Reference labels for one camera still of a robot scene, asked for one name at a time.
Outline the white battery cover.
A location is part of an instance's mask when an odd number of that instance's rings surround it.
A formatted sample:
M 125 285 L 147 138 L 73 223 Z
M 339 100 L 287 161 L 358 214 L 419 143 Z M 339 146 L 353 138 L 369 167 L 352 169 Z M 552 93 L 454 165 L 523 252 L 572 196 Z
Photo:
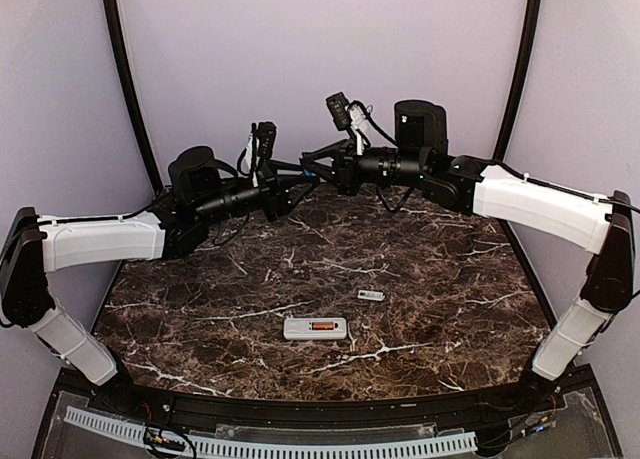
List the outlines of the white battery cover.
M 359 290 L 357 298 L 361 300 L 381 302 L 385 299 L 385 294 L 381 291 Z

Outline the white remote control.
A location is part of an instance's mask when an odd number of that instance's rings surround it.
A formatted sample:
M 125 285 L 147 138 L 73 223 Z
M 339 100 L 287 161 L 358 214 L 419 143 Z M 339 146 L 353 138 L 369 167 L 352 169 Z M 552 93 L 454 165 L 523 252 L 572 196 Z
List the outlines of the white remote control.
M 344 318 L 287 318 L 283 336 L 287 340 L 342 340 L 347 336 Z

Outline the orange battery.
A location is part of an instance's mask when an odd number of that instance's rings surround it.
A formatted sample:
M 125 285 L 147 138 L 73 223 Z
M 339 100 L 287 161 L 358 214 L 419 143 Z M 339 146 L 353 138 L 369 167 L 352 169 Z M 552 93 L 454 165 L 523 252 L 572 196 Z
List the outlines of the orange battery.
M 319 331 L 331 331 L 336 329 L 336 324 L 333 321 L 328 322 L 312 322 L 311 323 L 312 330 Z

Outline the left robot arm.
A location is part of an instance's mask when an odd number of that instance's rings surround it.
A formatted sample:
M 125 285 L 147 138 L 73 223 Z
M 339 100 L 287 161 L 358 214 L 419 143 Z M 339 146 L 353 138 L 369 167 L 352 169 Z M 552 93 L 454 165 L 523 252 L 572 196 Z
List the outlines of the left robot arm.
M 318 186 L 301 166 L 257 159 L 247 176 L 208 146 L 182 152 L 168 168 L 171 185 L 142 210 L 93 217 L 40 216 L 20 209 L 1 252 L 2 327 L 33 332 L 91 383 L 120 415 L 141 406 L 126 369 L 50 293 L 48 274 L 123 260 L 183 258 L 209 237 L 211 226 L 261 211 L 269 221 L 290 214 Z

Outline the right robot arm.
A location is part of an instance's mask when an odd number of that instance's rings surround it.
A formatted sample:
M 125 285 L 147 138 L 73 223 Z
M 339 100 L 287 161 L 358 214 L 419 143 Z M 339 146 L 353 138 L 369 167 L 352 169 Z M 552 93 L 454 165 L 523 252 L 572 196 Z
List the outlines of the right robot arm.
M 362 125 L 373 120 L 361 102 L 335 94 L 326 105 L 336 128 L 349 136 L 303 153 L 301 164 L 340 193 L 354 195 L 364 184 L 412 188 L 449 211 L 514 222 L 591 253 L 580 292 L 533 355 L 531 375 L 511 389 L 517 411 L 534 411 L 547 399 L 548 383 L 638 295 L 628 195 L 582 192 L 532 178 L 499 160 L 452 156 L 446 111 L 428 101 L 395 104 L 387 147 L 367 145 Z

